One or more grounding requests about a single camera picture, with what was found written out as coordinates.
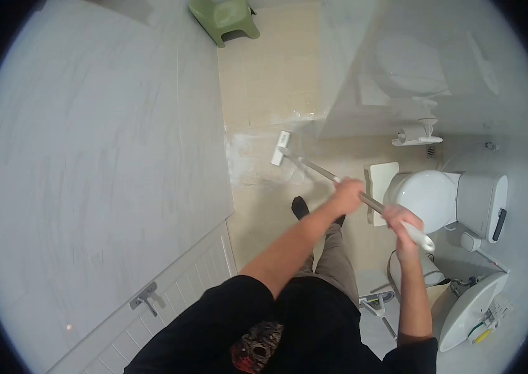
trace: mop handle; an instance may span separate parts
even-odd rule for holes
[[[291,159],[293,161],[297,161],[299,163],[302,163],[302,164],[310,167],[311,169],[317,171],[318,173],[320,173],[321,175],[325,176],[329,180],[334,181],[336,183],[341,183],[341,181],[342,181],[341,178],[339,178],[338,176],[332,174],[328,170],[319,167],[318,165],[314,164],[312,161],[304,159],[301,156],[298,156],[295,152],[291,152],[290,150],[288,150],[288,149],[286,149],[286,148],[284,148],[282,146],[279,146],[278,150],[281,151],[281,153],[284,154],[285,156],[287,156],[289,159]],[[377,211],[379,214],[382,214],[382,212],[384,212],[384,205],[382,205],[378,201],[376,201],[373,198],[371,198],[368,194],[366,194],[364,192],[361,192],[359,194],[359,198],[361,199],[361,201],[363,203],[365,203],[366,205],[370,206],[372,209]],[[412,224],[410,224],[408,222],[405,222],[405,221],[401,221],[401,223],[402,223],[403,227],[405,228],[405,230],[407,231],[407,233],[409,234],[409,236],[411,237],[413,242],[415,242],[417,245],[422,247],[422,249],[427,251],[427,252],[434,252],[435,246],[434,246],[434,242],[432,242],[432,239],[430,239],[426,234],[421,232],[414,225],[412,225]]]

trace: floor drain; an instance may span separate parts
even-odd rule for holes
[[[436,148],[434,146],[426,146],[426,158],[428,160],[436,157]]]

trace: bathroom floor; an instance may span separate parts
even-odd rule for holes
[[[332,183],[285,159],[270,164],[281,130],[292,133],[289,147],[339,176],[364,180],[364,166],[398,161],[401,171],[435,168],[424,147],[395,147],[391,137],[317,139],[324,120],[319,108],[318,7],[307,2],[257,10],[261,36],[227,41],[218,66],[229,173],[235,212],[227,219],[238,269],[297,220],[291,201],[303,196],[315,209],[333,191]],[[386,272],[394,234],[375,228],[363,207],[347,217],[345,243],[356,271]],[[315,247],[316,258],[322,243]]]

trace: right hand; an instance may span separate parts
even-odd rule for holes
[[[424,232],[424,222],[401,205],[388,205],[384,209],[382,218],[387,221],[388,228],[397,234],[397,258],[399,262],[419,260],[417,244],[412,241],[407,230],[402,225],[402,221],[414,225],[421,232]]]
[[[341,183],[335,182],[336,191],[328,200],[336,217],[353,213],[361,205],[359,194],[365,192],[364,183],[358,179],[345,176]]]

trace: toilet tank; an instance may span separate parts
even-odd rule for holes
[[[495,243],[505,219],[507,187],[504,174],[463,173],[457,189],[457,220]]]

